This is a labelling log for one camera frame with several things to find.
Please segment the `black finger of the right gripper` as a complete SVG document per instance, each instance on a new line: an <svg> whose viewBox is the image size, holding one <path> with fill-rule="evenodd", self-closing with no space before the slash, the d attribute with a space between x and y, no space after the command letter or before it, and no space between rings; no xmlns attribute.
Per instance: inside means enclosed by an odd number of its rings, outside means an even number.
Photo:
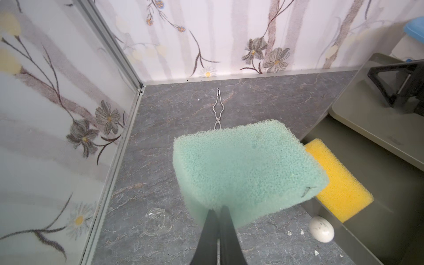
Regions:
<svg viewBox="0 0 424 265"><path fill-rule="evenodd" d="M418 61L371 67L367 75L392 108L418 100Z"/></svg>

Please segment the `olive top drawer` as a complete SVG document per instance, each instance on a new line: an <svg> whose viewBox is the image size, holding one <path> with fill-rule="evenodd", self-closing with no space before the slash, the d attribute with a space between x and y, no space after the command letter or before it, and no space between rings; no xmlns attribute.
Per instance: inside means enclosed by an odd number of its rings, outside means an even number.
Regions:
<svg viewBox="0 0 424 265"><path fill-rule="evenodd" d="M302 139L328 186L303 203L357 265L424 262L424 169L327 115Z"/></svg>

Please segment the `olive green drawer cabinet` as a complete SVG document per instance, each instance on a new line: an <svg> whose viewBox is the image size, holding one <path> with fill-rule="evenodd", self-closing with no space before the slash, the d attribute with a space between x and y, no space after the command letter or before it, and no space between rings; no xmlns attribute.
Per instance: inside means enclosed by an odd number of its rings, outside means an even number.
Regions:
<svg viewBox="0 0 424 265"><path fill-rule="evenodd" d="M398 63L373 54L329 110L330 116L420 170L424 169L424 118L392 108L369 79L371 67Z"/></svg>

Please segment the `yellow sponge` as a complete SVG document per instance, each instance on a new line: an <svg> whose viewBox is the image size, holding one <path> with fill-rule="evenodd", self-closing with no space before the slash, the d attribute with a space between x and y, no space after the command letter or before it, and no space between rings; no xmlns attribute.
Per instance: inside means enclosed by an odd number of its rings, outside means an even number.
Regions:
<svg viewBox="0 0 424 265"><path fill-rule="evenodd" d="M320 139L306 151L326 171L330 183L316 197L342 223L374 202L374 197Z"/></svg>

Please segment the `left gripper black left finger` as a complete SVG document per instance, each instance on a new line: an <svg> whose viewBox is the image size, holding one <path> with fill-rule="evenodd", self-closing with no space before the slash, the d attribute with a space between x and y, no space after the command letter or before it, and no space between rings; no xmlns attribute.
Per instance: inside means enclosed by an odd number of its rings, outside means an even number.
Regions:
<svg viewBox="0 0 424 265"><path fill-rule="evenodd" d="M218 238L218 216L214 210L209 210L190 265L217 265Z"/></svg>

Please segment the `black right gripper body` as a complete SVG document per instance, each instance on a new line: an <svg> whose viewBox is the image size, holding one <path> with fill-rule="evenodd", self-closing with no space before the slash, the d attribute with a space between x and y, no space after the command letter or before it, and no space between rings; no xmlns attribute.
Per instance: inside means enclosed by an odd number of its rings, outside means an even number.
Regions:
<svg viewBox="0 0 424 265"><path fill-rule="evenodd" d="M424 115L424 72L409 77L405 87L406 102L404 108L420 116Z"/></svg>

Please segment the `green sponge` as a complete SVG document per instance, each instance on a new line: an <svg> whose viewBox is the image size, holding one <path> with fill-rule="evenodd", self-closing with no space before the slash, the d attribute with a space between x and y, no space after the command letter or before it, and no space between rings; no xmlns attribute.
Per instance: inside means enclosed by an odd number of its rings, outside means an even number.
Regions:
<svg viewBox="0 0 424 265"><path fill-rule="evenodd" d="M300 204L328 184L323 167L280 121L183 135L173 143L173 168L198 225L226 206L235 227Z"/></svg>

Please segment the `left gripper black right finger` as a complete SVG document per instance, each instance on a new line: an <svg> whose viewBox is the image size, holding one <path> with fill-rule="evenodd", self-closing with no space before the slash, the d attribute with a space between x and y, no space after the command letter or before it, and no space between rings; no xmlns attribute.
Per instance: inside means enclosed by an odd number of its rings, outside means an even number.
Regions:
<svg viewBox="0 0 424 265"><path fill-rule="evenodd" d="M227 206L220 211L219 239L221 265L247 265Z"/></svg>

